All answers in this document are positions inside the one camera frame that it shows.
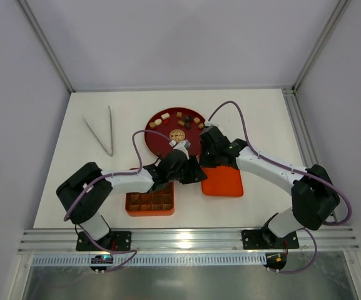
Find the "orange box lid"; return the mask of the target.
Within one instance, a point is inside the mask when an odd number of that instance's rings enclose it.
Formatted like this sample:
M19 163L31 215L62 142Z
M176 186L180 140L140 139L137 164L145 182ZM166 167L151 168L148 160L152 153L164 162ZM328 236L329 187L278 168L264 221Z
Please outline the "orange box lid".
M243 181L239 170L232 167L203 167L207 179L201 182L202 193L206 196L240 198L244 194Z

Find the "silver metal tongs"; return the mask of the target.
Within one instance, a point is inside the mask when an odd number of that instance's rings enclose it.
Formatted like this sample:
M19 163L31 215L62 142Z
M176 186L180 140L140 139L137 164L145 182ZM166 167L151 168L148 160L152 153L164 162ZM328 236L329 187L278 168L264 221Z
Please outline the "silver metal tongs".
M83 115L83 120L105 153L109 157L113 157L113 113L111 106L107 106L106 109L107 112L102 109L88 111Z

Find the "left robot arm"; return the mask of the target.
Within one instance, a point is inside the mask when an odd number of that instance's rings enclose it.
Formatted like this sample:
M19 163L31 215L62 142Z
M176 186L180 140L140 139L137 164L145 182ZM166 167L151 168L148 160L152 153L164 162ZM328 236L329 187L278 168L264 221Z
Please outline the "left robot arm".
M100 241L110 233L99 213L108 196L154 193L172 182L186 185L206 179L196 156L187 156L175 149L158 164L145 165L137 170L104 174L95 162L89 162L62 183L56 195L66 211L64 220L84 229L88 238Z

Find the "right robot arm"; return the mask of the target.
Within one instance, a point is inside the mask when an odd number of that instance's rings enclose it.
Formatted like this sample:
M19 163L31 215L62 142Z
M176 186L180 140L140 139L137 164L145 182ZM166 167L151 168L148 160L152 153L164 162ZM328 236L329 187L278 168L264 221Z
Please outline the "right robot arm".
M300 229L319 229L340 204L326 170L318 164L294 169L280 161L270 162L246 141L229 141L217 126L202 130L200 144L201 166L225 166L248 172L291 196L291 207L273 215L260 229L261 240L269 248L281 246L288 234Z

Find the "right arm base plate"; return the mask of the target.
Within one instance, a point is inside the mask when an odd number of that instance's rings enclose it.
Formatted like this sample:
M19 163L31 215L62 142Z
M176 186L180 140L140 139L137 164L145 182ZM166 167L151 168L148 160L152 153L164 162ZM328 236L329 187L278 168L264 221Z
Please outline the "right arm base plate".
M300 247L296 232L285 237L276 237L271 231L245 229L241 232L244 250L298 249Z

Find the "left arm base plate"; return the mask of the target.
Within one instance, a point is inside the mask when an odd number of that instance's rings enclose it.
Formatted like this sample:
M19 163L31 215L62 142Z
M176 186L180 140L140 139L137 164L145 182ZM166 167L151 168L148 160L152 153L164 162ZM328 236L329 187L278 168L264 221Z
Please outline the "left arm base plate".
M131 248L131 231L111 231L105 237L97 240L96 243L110 251L129 251ZM100 248L96 247L87 237L84 232L78 233L77 251L100 251Z

